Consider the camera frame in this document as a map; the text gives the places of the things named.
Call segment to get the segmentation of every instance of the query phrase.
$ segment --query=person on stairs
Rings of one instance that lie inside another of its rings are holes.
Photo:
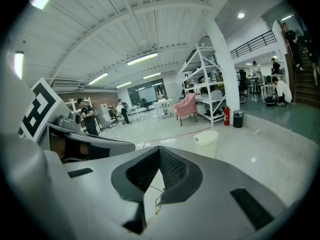
[[[280,64],[278,62],[276,62],[276,60],[274,58],[272,58],[271,61],[272,61],[271,74],[272,75],[279,74]]]
[[[128,115],[127,115],[127,109],[122,105],[122,100],[119,99],[118,106],[116,106],[116,111],[119,113],[119,115],[123,115],[124,121],[126,125],[130,125]]]
[[[272,77],[272,82],[276,86],[276,93],[277,93],[277,105],[278,106],[286,106],[287,103],[290,103],[292,100],[292,95],[289,86],[282,80],[274,76]]]
[[[318,53],[317,49],[315,48],[312,40],[307,38],[305,41],[305,47],[303,53],[307,53],[309,55],[309,59],[311,62],[312,70],[313,70],[313,77],[315,81],[315,86],[318,87],[318,79],[317,79],[317,72],[319,73],[319,66],[318,66]]]
[[[286,45],[290,46],[292,56],[294,59],[295,66],[300,68],[300,71],[303,71],[302,61],[300,57],[299,48],[297,45],[298,38],[296,37],[296,33],[293,30],[289,30],[287,23],[283,23],[283,28],[285,30],[285,38],[287,40]]]

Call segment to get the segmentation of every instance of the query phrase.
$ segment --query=white plastic container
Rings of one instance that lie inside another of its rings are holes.
[[[193,136],[195,152],[199,155],[215,158],[219,133],[215,130],[205,130]]]

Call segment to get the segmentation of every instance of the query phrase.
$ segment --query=person in white shirt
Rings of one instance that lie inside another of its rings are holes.
[[[272,82],[276,86],[276,93],[278,106],[285,106],[287,103],[290,103],[292,100],[292,95],[289,86],[284,82],[279,80],[276,76],[272,77]]]
[[[261,78],[261,70],[260,70],[260,67],[258,66],[258,64],[256,63],[255,60],[252,62],[252,64],[253,64],[253,69],[252,69],[252,71],[253,71],[254,77],[260,79],[260,78]]]
[[[115,109],[119,113],[120,116],[123,115],[124,120],[125,120],[125,124],[130,125],[128,115],[127,115],[127,109],[122,105],[121,99],[119,99],[118,106],[116,106]]]

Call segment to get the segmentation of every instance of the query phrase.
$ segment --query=white pillar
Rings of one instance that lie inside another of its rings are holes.
[[[226,94],[226,105],[230,108],[230,123],[233,124],[234,111],[239,110],[240,108],[239,89],[235,65],[231,58],[227,42],[214,18],[209,15],[204,20],[204,26],[211,39],[213,48],[215,49],[217,62],[221,67]]]

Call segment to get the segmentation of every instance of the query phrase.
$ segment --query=window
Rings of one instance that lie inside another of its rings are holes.
[[[132,105],[147,107],[161,99],[167,98],[163,79],[147,82],[128,88]]]

